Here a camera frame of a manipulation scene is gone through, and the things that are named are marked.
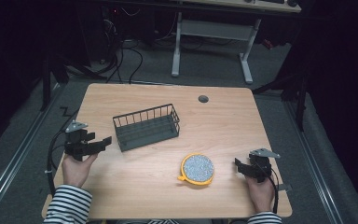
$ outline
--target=table top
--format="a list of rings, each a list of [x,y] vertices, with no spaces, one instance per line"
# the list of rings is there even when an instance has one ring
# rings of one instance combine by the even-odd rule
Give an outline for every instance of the table top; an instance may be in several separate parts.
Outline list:
[[[283,4],[279,3],[270,3],[266,1],[255,0],[250,3],[245,2],[244,0],[181,0],[182,2],[188,3],[200,3],[200,4],[212,4],[225,7],[245,7],[251,9],[262,9],[278,12],[296,12],[301,11],[301,7],[297,5],[296,7],[290,7],[287,4],[287,0]]]
[[[209,101],[201,103],[200,95]],[[173,104],[178,114],[179,136],[121,152],[112,117],[166,104]],[[112,145],[100,153],[83,186],[93,195],[90,219],[235,218],[255,212],[245,177],[234,164],[234,158],[249,163],[251,150],[270,149],[249,89],[91,84],[76,120],[88,123],[96,141],[112,136]],[[213,163],[208,186],[177,179],[182,160],[195,152]],[[282,183],[276,161],[270,163]],[[62,184],[61,168],[54,182]],[[292,214],[284,191],[278,214]]]

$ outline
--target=table leg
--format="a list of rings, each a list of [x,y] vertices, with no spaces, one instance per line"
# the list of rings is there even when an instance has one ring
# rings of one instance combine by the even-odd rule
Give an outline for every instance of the table leg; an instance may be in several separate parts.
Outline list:
[[[257,35],[257,31],[258,31],[258,27],[260,26],[260,22],[261,22],[261,19],[258,19],[255,21],[255,25],[251,31],[251,34],[250,34],[250,37],[248,40],[248,45],[245,49],[245,52],[240,54],[242,71],[243,71],[243,75],[245,77],[245,82],[247,84],[253,83],[252,74],[251,74],[251,71],[249,70],[248,57],[249,57],[249,53],[251,52],[252,45],[255,42],[255,36]]]
[[[182,32],[182,12],[178,12],[178,22],[176,27],[176,46],[175,46],[175,52],[173,53],[173,62],[172,62],[173,77],[179,76],[181,32]]]

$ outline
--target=human hand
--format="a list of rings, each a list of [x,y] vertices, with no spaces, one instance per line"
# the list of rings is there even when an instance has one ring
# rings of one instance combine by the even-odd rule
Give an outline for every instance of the human hand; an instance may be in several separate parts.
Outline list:
[[[246,176],[246,183],[249,186],[249,193],[255,205],[255,211],[257,213],[270,212],[272,199],[275,194],[272,183],[267,178],[264,182],[257,183],[257,179],[249,176]]]
[[[81,188],[89,177],[92,163],[98,154],[88,156],[84,161],[77,161],[65,154],[62,161],[63,184]]]

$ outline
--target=cable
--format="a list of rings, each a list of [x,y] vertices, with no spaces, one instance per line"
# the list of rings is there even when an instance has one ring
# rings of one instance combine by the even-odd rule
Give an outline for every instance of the cable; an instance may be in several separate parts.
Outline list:
[[[120,59],[120,63],[116,65],[116,70],[112,72],[112,74],[109,76],[109,78],[106,80],[105,83],[108,83],[110,81],[110,79],[113,77],[113,75],[115,74],[116,71],[118,71],[118,68],[121,66],[121,64],[123,63],[123,58],[124,58],[124,53],[123,53],[123,48],[121,45],[121,59]],[[118,79],[120,80],[120,83],[123,83],[120,74],[118,74]]]
[[[263,174],[268,178],[268,180],[271,182],[271,184],[272,184],[272,187],[274,188],[274,190],[275,190],[275,201],[274,201],[274,206],[273,206],[273,208],[272,208],[272,212],[273,213],[275,213],[275,214],[277,214],[277,212],[278,212],[278,200],[279,200],[279,198],[278,198],[278,189],[277,189],[277,187],[275,186],[275,183],[274,183],[274,181],[271,179],[271,176],[269,176],[264,170],[263,170],[263,168],[261,168],[261,166],[257,163],[257,162],[255,162],[255,164],[257,165],[257,167],[263,172]]]
[[[178,16],[178,13],[176,12],[175,16],[173,17],[173,22],[172,22],[170,31],[164,37],[162,37],[160,39],[156,39],[155,41],[159,41],[159,40],[163,40],[163,39],[171,38],[172,36],[175,36],[175,35],[170,35],[170,34],[172,33],[173,27],[175,27],[177,16]]]
[[[165,39],[160,39],[159,41],[155,41],[155,44],[157,44],[157,45],[159,45],[159,46],[162,46],[162,47],[170,47],[170,46],[173,46],[174,44],[175,44],[175,41],[173,40],[169,40],[170,38],[173,38],[173,37],[175,37],[175,35],[172,35],[172,36],[169,36],[169,37],[167,37],[167,38],[165,38]],[[165,42],[169,42],[169,44],[161,44],[161,43],[159,43],[159,42],[163,42],[163,41],[165,41]]]
[[[128,13],[126,11],[126,9],[124,9],[124,7],[122,7],[121,10],[123,10],[127,14],[127,16],[136,16],[141,11],[141,9],[138,8],[138,11],[136,11],[135,13],[130,14],[130,13]]]
[[[135,71],[133,71],[132,74],[130,75],[129,84],[131,84],[132,77],[133,77],[133,75],[135,75],[135,73],[136,73],[136,72],[138,71],[138,69],[141,67],[142,62],[144,61],[144,57],[142,56],[142,54],[141,54],[139,51],[137,51],[137,50],[135,50],[135,49],[127,49],[127,50],[131,50],[131,51],[137,53],[137,54],[141,57],[141,61],[139,62],[138,67],[137,67],[137,68],[135,69]]]
[[[198,40],[199,38],[193,36],[193,38],[188,38],[188,39],[197,39],[197,40]],[[201,47],[203,46],[203,44],[204,44],[204,38],[201,38],[201,39],[200,39],[200,44],[199,44],[198,46],[196,46],[195,48],[192,48],[192,49],[191,49],[191,48],[186,48],[186,47],[183,46],[183,44],[181,44],[180,47],[181,47],[182,49],[195,50],[195,49],[201,48]]]
[[[239,40],[234,40],[234,39],[230,39],[230,40],[226,40],[226,42],[224,43],[219,43],[219,42],[216,42],[216,41],[213,41],[215,40],[216,38],[205,38],[205,42],[208,43],[208,44],[212,44],[212,45],[219,45],[219,46],[225,46],[225,45],[229,45],[231,43],[237,43],[239,42]]]
[[[117,40],[117,29],[116,26],[108,19],[103,19],[103,24],[105,27],[105,35],[107,38],[107,52],[106,52],[106,60],[110,63],[103,69],[98,71],[92,71],[92,73],[96,75],[100,75],[102,73],[108,72],[112,70],[117,64],[117,57],[113,52],[116,52],[117,45],[115,45],[115,41]],[[78,72],[79,70],[73,70],[68,66],[65,67],[66,71],[75,76],[84,76],[86,75],[83,71]]]
[[[52,159],[52,152],[57,148],[57,147],[54,147],[55,146],[55,143],[58,139],[58,137],[62,134],[62,133],[65,133],[65,127],[68,123],[69,120],[72,119],[72,117],[77,114],[77,112],[79,111],[79,109],[77,109],[66,121],[65,123],[61,126],[61,128],[59,129],[59,131],[54,134],[53,138],[51,139],[51,142],[50,142],[50,146],[48,148],[48,162],[47,162],[47,169],[45,171],[45,174],[48,175],[48,186],[50,188],[50,192],[51,192],[51,196],[54,196],[55,194],[55,186],[54,186],[54,180],[53,180],[53,171],[52,171],[52,166],[54,167],[55,170],[58,169],[58,167],[55,165],[53,159]]]

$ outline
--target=wire basket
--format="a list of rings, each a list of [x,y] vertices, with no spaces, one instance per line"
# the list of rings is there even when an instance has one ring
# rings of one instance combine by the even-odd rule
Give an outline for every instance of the wire basket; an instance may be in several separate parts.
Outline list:
[[[121,151],[179,136],[179,117],[172,104],[113,117]]]

